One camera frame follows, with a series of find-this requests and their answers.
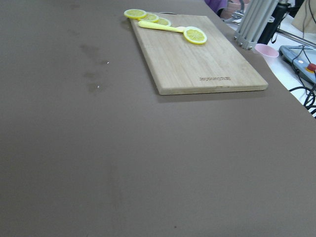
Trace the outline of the pink cup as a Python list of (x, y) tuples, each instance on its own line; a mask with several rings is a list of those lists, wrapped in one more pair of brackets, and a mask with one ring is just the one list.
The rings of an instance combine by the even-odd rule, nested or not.
[(279, 52), (277, 50), (275, 50), (274, 48), (266, 45), (266, 44), (258, 43), (258, 44), (255, 45), (254, 49), (258, 53), (260, 53), (261, 55), (263, 55), (264, 57), (267, 57), (267, 58), (277, 58), (277, 57), (279, 57)]

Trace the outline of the bamboo cutting board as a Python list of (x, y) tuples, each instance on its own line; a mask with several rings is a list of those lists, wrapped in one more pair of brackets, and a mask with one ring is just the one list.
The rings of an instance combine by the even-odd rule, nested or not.
[(131, 25), (159, 94), (199, 94), (265, 90), (268, 83), (207, 16), (163, 15), (172, 26), (194, 26), (206, 34), (203, 45), (181, 33)]

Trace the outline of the yellow plastic knife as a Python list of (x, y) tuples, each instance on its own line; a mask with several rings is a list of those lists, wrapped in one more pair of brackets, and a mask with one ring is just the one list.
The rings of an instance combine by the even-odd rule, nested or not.
[(185, 27), (172, 27), (172, 26), (161, 25), (161, 24), (148, 22), (148, 21), (139, 21), (138, 26), (141, 28), (146, 28), (146, 29), (163, 30), (163, 31), (176, 32), (176, 33), (183, 33), (185, 30)]

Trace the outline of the lemon slice near knife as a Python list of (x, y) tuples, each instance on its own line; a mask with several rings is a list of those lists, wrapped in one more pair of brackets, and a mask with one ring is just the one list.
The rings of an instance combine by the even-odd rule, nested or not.
[(156, 21), (157, 24), (160, 24), (160, 25), (164, 25), (164, 26), (171, 26), (171, 21), (166, 19), (166, 18), (162, 18), (160, 17), (157, 21)]

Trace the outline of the lemon slice middle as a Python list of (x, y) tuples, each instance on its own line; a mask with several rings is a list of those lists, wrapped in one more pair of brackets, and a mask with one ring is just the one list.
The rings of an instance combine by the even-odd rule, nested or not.
[(156, 23), (159, 20), (159, 16), (154, 13), (147, 13), (145, 17), (139, 18), (138, 20)]

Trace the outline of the pink bowl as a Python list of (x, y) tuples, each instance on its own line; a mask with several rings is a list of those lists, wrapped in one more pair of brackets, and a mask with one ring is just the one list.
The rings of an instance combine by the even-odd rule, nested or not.
[(250, 1), (243, 0), (242, 3), (239, 0), (229, 0), (227, 6), (221, 11), (220, 18), (229, 19), (236, 11), (244, 13)]

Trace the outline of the purple cloth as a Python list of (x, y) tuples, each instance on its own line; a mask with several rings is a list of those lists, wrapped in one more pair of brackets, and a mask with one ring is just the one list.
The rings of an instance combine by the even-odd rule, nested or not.
[(221, 15), (222, 11), (227, 7), (227, 0), (205, 0), (206, 5), (210, 7), (210, 9), (216, 13), (218, 16)]

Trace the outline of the black thermos bottle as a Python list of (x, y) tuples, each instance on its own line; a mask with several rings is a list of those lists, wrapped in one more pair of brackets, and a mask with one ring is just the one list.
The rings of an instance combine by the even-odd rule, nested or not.
[(276, 5), (276, 8), (274, 9), (272, 13), (272, 17), (274, 18), (273, 22), (268, 22), (261, 34), (261, 36), (258, 39), (258, 43), (261, 44), (268, 44), (270, 39), (275, 34), (278, 26), (280, 25), (287, 9), (290, 7), (290, 4), (287, 0), (280, 0), (279, 3)]

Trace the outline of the blue teach pendant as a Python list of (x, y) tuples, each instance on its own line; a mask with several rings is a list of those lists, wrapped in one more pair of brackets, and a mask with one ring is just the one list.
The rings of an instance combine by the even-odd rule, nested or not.
[(283, 60), (289, 62), (294, 72), (298, 72), (300, 78), (311, 84), (316, 83), (316, 50), (314, 48), (299, 45), (282, 45), (279, 54)]

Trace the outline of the aluminium frame post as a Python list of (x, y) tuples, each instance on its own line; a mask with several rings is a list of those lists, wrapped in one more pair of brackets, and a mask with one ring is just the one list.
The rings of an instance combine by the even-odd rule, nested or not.
[(272, 16), (278, 0), (251, 0), (234, 34), (234, 40), (246, 50), (252, 50), (264, 28), (274, 22)]

